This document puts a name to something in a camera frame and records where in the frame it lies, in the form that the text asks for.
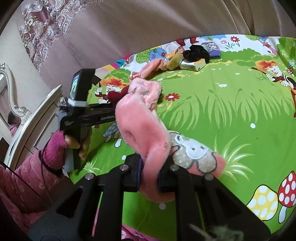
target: green cartoon bedsheet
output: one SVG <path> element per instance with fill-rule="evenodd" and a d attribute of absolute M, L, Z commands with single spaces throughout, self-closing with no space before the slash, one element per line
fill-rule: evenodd
<path fill-rule="evenodd" d="M 97 69 L 89 103 L 120 91 L 132 71 L 183 46 L 214 42 L 221 58 L 199 72 L 166 71 L 153 80 L 163 86 L 157 106 L 167 129 L 204 143 L 227 166 L 220 181 L 271 230 L 277 231 L 296 205 L 296 39 L 218 35 L 174 41 Z M 90 160 L 70 174 L 77 182 L 87 172 L 109 172 L 134 153 L 116 123 L 93 127 Z M 174 202 L 157 204 L 140 193 L 125 193 L 123 223 L 161 240 L 175 240 Z"/>

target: wall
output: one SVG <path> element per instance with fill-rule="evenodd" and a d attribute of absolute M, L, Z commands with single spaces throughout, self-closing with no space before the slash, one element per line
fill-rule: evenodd
<path fill-rule="evenodd" d="M 0 63 L 6 63 L 11 69 L 15 82 L 16 104 L 33 113 L 51 89 L 41 79 L 24 48 L 16 24 L 20 23 L 20 18 L 22 13 L 18 8 L 0 36 Z M 0 120 L 1 137 L 10 143 L 9 130 Z"/>

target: pink plush toy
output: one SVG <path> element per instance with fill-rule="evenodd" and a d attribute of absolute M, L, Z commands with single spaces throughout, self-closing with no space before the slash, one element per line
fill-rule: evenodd
<path fill-rule="evenodd" d="M 174 200 L 174 193 L 160 193 L 157 179 L 169 155 L 172 155 L 176 165 L 192 174 L 212 173 L 217 178 L 222 175 L 226 162 L 198 141 L 178 132 L 168 131 L 158 118 L 155 106 L 162 91 L 161 84 L 137 76 L 149 75 L 160 64 L 161 62 L 155 61 L 143 68 L 144 74 L 142 69 L 131 78 L 128 94 L 117 103 L 115 115 L 123 139 L 141 155 L 144 162 L 140 192 L 153 202 L 168 202 Z"/>

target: small box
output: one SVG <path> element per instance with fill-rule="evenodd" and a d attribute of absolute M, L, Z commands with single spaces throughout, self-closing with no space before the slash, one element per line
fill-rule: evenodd
<path fill-rule="evenodd" d="M 180 64 L 181 69 L 188 69 L 193 71 L 200 71 L 203 67 L 205 67 L 204 58 L 201 58 L 196 62 L 188 62 L 187 60 L 183 60 Z"/>
<path fill-rule="evenodd" d="M 167 60 L 169 60 L 169 59 L 171 59 L 174 55 L 175 55 L 175 51 L 166 54 L 165 57 L 166 57 Z"/>

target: small screen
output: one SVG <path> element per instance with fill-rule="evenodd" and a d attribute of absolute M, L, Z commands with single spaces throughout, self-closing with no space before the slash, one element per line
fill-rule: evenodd
<path fill-rule="evenodd" d="M 73 82 L 72 82 L 72 86 L 71 86 L 70 98 L 73 100 L 75 99 L 75 96 L 76 96 L 78 80 L 79 80 L 79 74 L 73 78 Z"/>

